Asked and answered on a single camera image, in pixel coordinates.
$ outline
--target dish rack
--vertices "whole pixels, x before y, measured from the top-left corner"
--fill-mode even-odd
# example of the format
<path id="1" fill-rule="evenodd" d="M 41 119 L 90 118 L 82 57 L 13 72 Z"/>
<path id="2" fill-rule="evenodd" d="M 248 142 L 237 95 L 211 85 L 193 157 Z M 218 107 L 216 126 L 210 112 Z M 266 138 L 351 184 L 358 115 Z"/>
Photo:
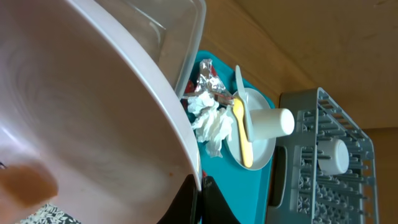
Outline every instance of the dish rack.
<path id="1" fill-rule="evenodd" d="M 296 127 L 277 138 L 267 223 L 379 223 L 371 139 L 322 88 L 283 94 L 280 107 L 291 110 Z M 318 160 L 331 159 L 318 142 L 332 138 L 347 145 L 345 174 L 325 175 L 318 167 Z"/>

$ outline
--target crumpled tissue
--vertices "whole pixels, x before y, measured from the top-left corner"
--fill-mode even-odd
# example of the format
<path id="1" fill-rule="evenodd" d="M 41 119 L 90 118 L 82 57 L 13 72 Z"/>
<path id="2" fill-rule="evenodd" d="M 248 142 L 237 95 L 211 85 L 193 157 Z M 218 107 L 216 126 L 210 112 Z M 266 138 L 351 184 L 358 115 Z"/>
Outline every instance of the crumpled tissue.
<path id="1" fill-rule="evenodd" d="M 208 92 L 188 99 L 188 112 L 197 117 L 191 124 L 192 129 L 196 130 L 198 142 L 208 141 L 206 152 L 210 157 L 223 157 L 222 140 L 227 136 L 231 140 L 233 119 L 226 114 L 231 107 L 217 110 L 218 107 L 219 103 Z"/>

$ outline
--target yellow spoon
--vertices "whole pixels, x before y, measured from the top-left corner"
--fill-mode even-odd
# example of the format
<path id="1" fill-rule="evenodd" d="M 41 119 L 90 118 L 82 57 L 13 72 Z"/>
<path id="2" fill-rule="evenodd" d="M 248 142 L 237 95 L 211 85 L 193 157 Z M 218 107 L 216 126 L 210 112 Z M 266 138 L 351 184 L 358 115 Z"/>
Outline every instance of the yellow spoon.
<path id="1" fill-rule="evenodd" d="M 244 106 L 239 98 L 234 99 L 234 107 L 232 109 L 239 127 L 239 138 L 241 142 L 243 165 L 250 168 L 253 165 L 253 148 L 251 142 L 248 141 L 243 126 Z"/>

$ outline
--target teal tray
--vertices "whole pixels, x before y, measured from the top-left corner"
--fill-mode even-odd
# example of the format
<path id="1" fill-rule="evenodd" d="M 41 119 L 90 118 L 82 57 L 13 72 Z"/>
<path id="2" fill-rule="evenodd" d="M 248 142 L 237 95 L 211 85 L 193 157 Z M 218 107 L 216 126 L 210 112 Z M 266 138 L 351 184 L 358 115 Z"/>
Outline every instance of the teal tray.
<path id="1" fill-rule="evenodd" d="M 213 66 L 229 92 L 232 94 L 236 92 L 234 70 L 207 51 L 198 52 L 190 76 L 191 81 L 196 82 L 199 63 L 208 58 L 213 60 Z M 243 80 L 243 85 L 258 91 L 246 80 Z M 270 107 L 275 108 L 273 102 L 267 96 L 263 96 L 267 99 Z M 193 114 L 188 114 L 188 117 L 191 122 L 195 120 Z M 235 217 L 243 224 L 264 224 L 272 160 L 261 170 L 249 171 L 236 163 L 225 141 L 221 149 L 223 158 L 210 158 L 205 151 L 205 145 L 198 143 L 198 146 L 202 169 L 216 180 Z"/>

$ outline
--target plastic cutlery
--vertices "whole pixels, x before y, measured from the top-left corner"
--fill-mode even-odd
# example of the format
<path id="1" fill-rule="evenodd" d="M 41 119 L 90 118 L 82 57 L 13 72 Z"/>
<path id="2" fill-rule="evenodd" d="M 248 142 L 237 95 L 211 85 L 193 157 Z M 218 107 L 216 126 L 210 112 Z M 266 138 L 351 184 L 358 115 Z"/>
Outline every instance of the plastic cutlery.
<path id="1" fill-rule="evenodd" d="M 236 79 L 236 87 L 238 88 L 238 96 L 242 100 L 244 106 L 243 119 L 244 119 L 244 127 L 246 129 L 246 136 L 248 137 L 249 142 L 253 142 L 254 141 L 253 124 L 249 113 L 248 100 L 246 96 L 246 91 L 244 90 L 242 73 L 239 65 L 235 67 L 235 79 Z"/>
<path id="2" fill-rule="evenodd" d="M 240 99 L 234 99 L 234 106 L 232 109 L 236 121 L 238 122 L 238 129 L 239 129 L 239 139 L 241 143 L 241 150 L 242 150 L 242 158 L 243 158 L 243 165 L 247 168 L 250 168 L 253 165 L 253 149 L 251 142 L 248 141 L 246 137 L 246 132 L 243 126 L 243 117 L 244 117 L 244 107 L 243 103 Z"/>

